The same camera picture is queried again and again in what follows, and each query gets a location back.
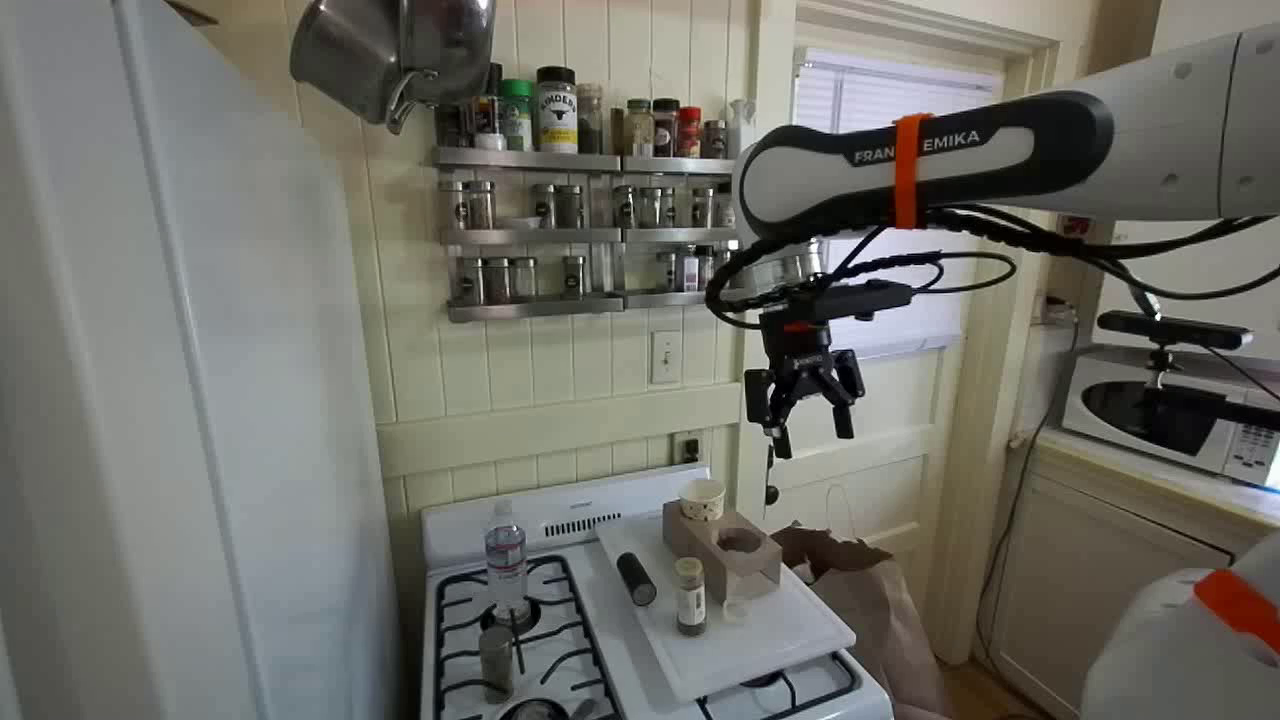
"gas stove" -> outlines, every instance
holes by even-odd
[[[592,523],[658,512],[701,474],[708,473],[669,468],[509,494],[534,550],[534,611],[516,635],[509,699],[480,681],[480,631],[492,621],[480,546],[492,498],[426,512],[426,720],[893,720],[884,688],[850,651],[821,651],[693,704],[673,696]]]

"white wall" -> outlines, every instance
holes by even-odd
[[[1275,18],[1275,0],[1159,0],[1155,52]]]

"kitchen counter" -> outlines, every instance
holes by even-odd
[[[1140,450],[1125,450],[1112,442],[1095,442],[1072,431],[1046,426],[1036,442],[1036,462],[1067,462],[1076,474],[1084,473],[1095,482],[1154,494],[1155,502],[1201,502],[1225,520],[1243,520],[1258,530],[1280,530],[1280,492],[1261,492],[1243,482],[1230,482],[1194,468],[1175,468]]]

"cable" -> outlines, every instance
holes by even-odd
[[[1225,356],[1211,342],[1201,342],[1210,356],[1218,356],[1219,363],[1230,363],[1236,377],[1243,377],[1248,383],[1258,383],[1261,390],[1269,390],[1280,402],[1280,390],[1273,390],[1261,377],[1252,377],[1243,363],[1236,363],[1233,356]]]

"bottle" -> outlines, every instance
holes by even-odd
[[[509,139],[503,139],[503,99],[497,96],[500,81],[503,81],[503,66],[489,63],[485,96],[476,96],[476,104],[471,104],[471,110],[476,110],[476,149],[497,149],[497,150],[509,149]]]
[[[535,71],[535,149],[575,155],[575,71],[547,63]]]
[[[525,600],[525,527],[514,517],[514,502],[497,502],[497,523],[485,530],[489,560],[489,600],[500,623],[522,623],[527,614]]]
[[[480,677],[485,677],[485,696],[492,704],[503,704],[514,699],[514,649],[516,649],[516,635],[509,623],[489,623],[485,635],[480,635]]]
[[[527,81],[503,81],[500,82],[500,99],[503,99],[503,139],[509,150],[534,150],[534,82]]]
[[[701,635],[703,628],[708,628],[703,560],[679,555],[676,560],[676,631]]]

